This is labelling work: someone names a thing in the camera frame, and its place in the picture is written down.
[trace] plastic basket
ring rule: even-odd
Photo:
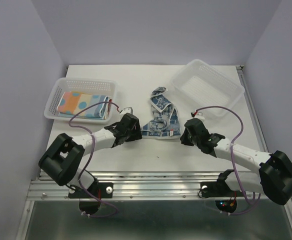
[[[195,59],[179,70],[171,79],[176,91],[187,99],[194,109],[223,106],[231,109],[245,92],[243,86],[207,63]],[[222,117],[228,111],[209,108],[209,117]]]
[[[88,79],[88,78],[67,78],[63,77],[56,81],[52,88],[48,101],[45,106],[44,116],[48,119],[69,121],[69,117],[58,116],[59,112],[56,110],[64,92],[80,92],[85,94],[106,95],[116,102],[117,83],[110,80]],[[92,123],[92,124],[106,124],[113,115],[116,107],[111,105],[110,112],[107,119],[97,120],[88,118],[75,118],[73,122],[77,123]]]

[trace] crumpled blue cloth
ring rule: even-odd
[[[165,92],[167,92],[166,87],[160,86],[151,93],[151,112],[154,119],[142,127],[143,138],[177,139],[181,137],[177,109],[163,96]]]

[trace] patterned blue fabric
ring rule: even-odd
[[[176,139],[181,136],[177,109],[164,97],[166,91],[166,87],[158,87],[151,93],[151,112],[154,119],[142,127],[143,138]]]

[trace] tabletop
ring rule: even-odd
[[[181,123],[191,119],[190,113],[195,109],[174,94],[170,83],[172,76],[182,65],[70,65],[67,78],[90,78],[112,80],[118,83],[118,94],[114,102],[121,108],[132,107],[133,114],[144,126],[152,119],[150,95],[157,87],[167,87],[165,96],[176,106]],[[213,66],[218,71],[240,84],[235,66]],[[236,141],[246,147],[261,150],[257,134],[254,130],[248,103],[244,96],[233,107],[244,123],[243,134]],[[113,114],[108,125],[119,120],[118,114]],[[205,119],[205,126],[210,133],[219,133],[232,139],[240,131],[240,123],[235,116],[227,113],[220,119]],[[93,132],[104,127],[99,124],[83,124]],[[86,134],[82,129],[71,128],[66,122],[55,120],[51,129],[48,146],[61,133],[70,136]],[[80,166],[83,167],[88,156],[83,157]],[[223,172],[232,169],[228,160],[218,159],[202,153],[197,147],[185,146],[179,139],[141,139],[127,142],[121,146],[102,149],[94,153],[87,170],[89,171],[125,171],[125,172]]]

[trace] folded cloth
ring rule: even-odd
[[[181,136],[178,112],[176,107],[163,96],[166,91],[166,87],[158,87],[151,93],[151,112],[154,119],[142,127],[143,138],[177,139]]]
[[[57,111],[61,117],[72,117],[93,104],[107,102],[109,99],[106,95],[90,95],[67,91],[62,95]],[[102,120],[105,119],[105,116],[108,116],[108,108],[109,105],[107,103],[101,103],[87,109],[78,116],[80,118]]]

